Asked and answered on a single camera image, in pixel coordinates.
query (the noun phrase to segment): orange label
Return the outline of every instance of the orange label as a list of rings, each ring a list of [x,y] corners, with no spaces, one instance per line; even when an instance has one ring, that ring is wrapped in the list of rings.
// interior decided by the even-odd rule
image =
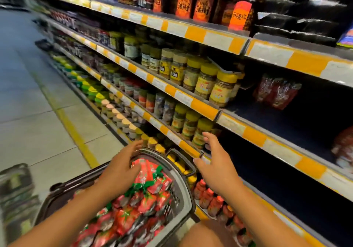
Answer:
[[[188,19],[190,18],[190,14],[191,0],[178,0],[175,15],[180,18]]]
[[[161,0],[154,0],[153,12],[160,13],[161,11],[162,11],[162,1]]]
[[[193,19],[208,22],[213,1],[214,0],[197,0]]]
[[[235,5],[234,3],[228,3],[226,5],[226,8],[224,9],[223,16],[222,16],[222,21],[221,21],[221,24],[223,26],[229,26],[229,23],[231,22],[231,19],[232,19],[234,5]]]
[[[241,31],[244,28],[251,5],[252,4],[247,1],[239,1],[236,3],[232,13],[231,22],[229,24],[230,29]]]

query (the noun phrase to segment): forearm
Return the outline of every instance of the forearm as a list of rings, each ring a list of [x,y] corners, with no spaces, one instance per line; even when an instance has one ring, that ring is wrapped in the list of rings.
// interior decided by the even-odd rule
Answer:
[[[230,188],[226,201],[234,208],[255,242],[263,247],[307,247],[308,243],[267,209],[239,181]]]
[[[82,228],[108,203],[106,197],[98,185],[89,187],[10,247],[70,246]]]

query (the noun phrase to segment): basket handle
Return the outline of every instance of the basket handle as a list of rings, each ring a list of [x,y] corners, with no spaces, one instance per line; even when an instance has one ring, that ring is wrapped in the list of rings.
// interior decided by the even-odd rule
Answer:
[[[167,151],[166,153],[166,157],[170,154],[170,153],[174,153],[176,156],[178,156],[178,158],[182,159],[191,169],[191,173],[188,173],[187,175],[185,175],[186,178],[188,178],[189,176],[192,176],[194,174],[196,174],[196,167],[195,165],[193,165],[191,163],[191,161],[189,161],[183,154],[181,154],[179,151],[177,151],[175,148],[171,148],[170,150]]]

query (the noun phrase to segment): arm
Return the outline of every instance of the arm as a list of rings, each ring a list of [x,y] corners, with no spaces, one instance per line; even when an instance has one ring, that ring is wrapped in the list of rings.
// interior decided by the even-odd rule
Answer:
[[[130,169],[130,157],[141,147],[135,141],[115,155],[99,177],[99,182],[79,193],[9,247],[68,247],[82,228],[109,201],[123,194],[134,182],[140,165]]]
[[[211,146],[212,161],[211,164],[206,164],[196,158],[194,163],[211,189],[225,198],[239,215],[254,236],[255,242],[263,247],[309,247],[302,237],[262,205],[243,185],[229,154],[220,145],[217,137],[211,133],[203,135]]]

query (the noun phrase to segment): floor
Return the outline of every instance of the floor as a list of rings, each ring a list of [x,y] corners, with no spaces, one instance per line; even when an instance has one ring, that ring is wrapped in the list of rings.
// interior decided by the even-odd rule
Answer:
[[[72,124],[98,164],[123,145],[44,61],[34,45],[43,37],[33,16],[0,10],[0,19],[0,168],[28,164],[35,194],[43,199],[51,185],[90,169],[58,113]],[[189,220],[178,238],[192,224]],[[5,246],[2,239],[0,229],[0,247]]]

